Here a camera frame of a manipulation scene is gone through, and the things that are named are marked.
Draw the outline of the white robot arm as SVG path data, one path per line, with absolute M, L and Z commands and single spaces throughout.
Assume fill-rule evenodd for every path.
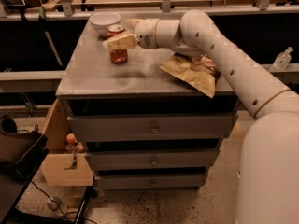
M 299 95 L 227 39 L 201 10 L 176 21 L 127 23 L 135 31 L 108 39 L 108 49 L 205 53 L 255 118 L 240 152 L 235 223 L 299 224 Z

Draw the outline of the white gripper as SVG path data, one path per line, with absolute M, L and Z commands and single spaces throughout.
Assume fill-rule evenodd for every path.
M 157 49 L 156 26 L 158 19 L 127 19 L 126 26 L 132 33 L 125 32 L 107 39 L 103 46 L 105 49 L 134 49 L 139 46 L 143 49 Z

